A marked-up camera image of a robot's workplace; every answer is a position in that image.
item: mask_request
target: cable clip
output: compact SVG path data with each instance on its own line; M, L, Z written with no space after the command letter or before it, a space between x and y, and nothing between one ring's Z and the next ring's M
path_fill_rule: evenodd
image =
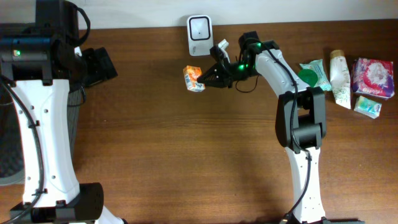
M39 121L36 121L35 124L28 125L28 128L34 128L34 127L38 127L38 126L40 126L40 123L39 123Z
M39 191L38 189L36 189L36 193L32 194L32 196L39 196L47 193L48 193L47 189L44 189L43 191Z

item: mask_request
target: cream tube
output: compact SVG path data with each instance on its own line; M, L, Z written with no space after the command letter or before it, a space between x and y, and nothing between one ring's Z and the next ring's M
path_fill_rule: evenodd
M342 50L330 53L330 83L336 103L351 109L351 86L349 70Z

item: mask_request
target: soap box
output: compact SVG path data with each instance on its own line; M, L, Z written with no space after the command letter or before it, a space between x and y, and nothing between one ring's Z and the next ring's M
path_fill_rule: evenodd
M185 84L187 89L194 92L201 92L205 90L205 84L198 83L198 78L201 76L201 69L193 66L186 66L183 69Z
M394 96L393 63L359 58L353 65L353 91L384 99Z
M381 103L376 103L375 101L366 99L363 96L360 96L356 100L355 108L356 112L361 114L365 114L373 119L378 118L380 116Z

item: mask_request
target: pink tissue package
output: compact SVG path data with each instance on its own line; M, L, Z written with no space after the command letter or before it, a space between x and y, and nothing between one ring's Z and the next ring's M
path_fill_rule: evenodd
M353 65L353 91L380 98L394 96L393 63L359 58Z

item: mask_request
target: wooden table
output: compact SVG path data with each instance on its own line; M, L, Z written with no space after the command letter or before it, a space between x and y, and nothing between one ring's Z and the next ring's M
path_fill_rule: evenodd
M230 42L232 59L240 35L256 30L280 45L297 72L299 63L320 58L328 71L334 49L345 51L349 66L358 57L398 62L397 27L397 20L303 22L213 32L215 43ZM83 48L102 46L119 76L87 91L73 164L81 183L102 183L114 214L130 223L237 223L277 220L290 209L290 165L274 129L277 98L264 79L250 94L187 91L182 68L206 70L214 61L189 56L185 27L93 30ZM378 100L378 119L336 105L331 93L326 98L320 186L327 217L395 223L398 98ZM23 186L0 189L5 220Z

